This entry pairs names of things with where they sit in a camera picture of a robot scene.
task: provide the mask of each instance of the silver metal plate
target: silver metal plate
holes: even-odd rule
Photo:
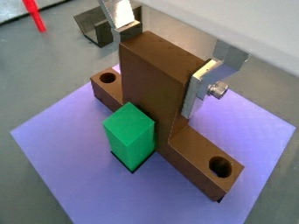
[[[222,40],[218,40],[213,56],[218,60],[223,60],[227,66],[239,70],[243,66],[243,63],[249,60],[250,54]]]
[[[135,21],[128,0],[98,0],[98,2],[112,28],[118,29]]]

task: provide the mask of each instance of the round hole in wood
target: round hole in wood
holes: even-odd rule
[[[104,83],[111,83],[116,80],[116,76],[112,74],[112,73],[103,73],[100,76],[99,76],[99,79],[102,82]]]
[[[214,157],[210,160],[210,169],[219,178],[227,178],[233,172],[230,161],[225,157]]]

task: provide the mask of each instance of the metal bracket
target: metal bracket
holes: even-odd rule
[[[143,24],[135,19],[128,0],[98,0],[98,2],[107,16],[116,43],[143,32]]]
[[[191,118],[202,107],[207,95],[221,99],[229,90],[229,85],[221,80],[231,76],[249,60],[250,54],[223,41],[218,41],[211,59],[207,64],[191,76],[187,95],[185,98],[182,115]]]
[[[142,5],[131,2],[135,14],[135,20],[142,22]],[[111,25],[100,6],[92,10],[80,13],[74,17],[86,38],[99,47],[107,46],[114,42]]]

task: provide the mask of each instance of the purple mat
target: purple mat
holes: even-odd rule
[[[158,153],[130,173],[110,152],[110,115],[88,83],[12,131],[74,223],[243,223],[295,127],[231,91],[209,98],[191,126],[246,166],[218,203]]]

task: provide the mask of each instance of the green block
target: green block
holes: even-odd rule
[[[112,152],[134,172],[155,151],[155,121],[128,102],[103,125]]]

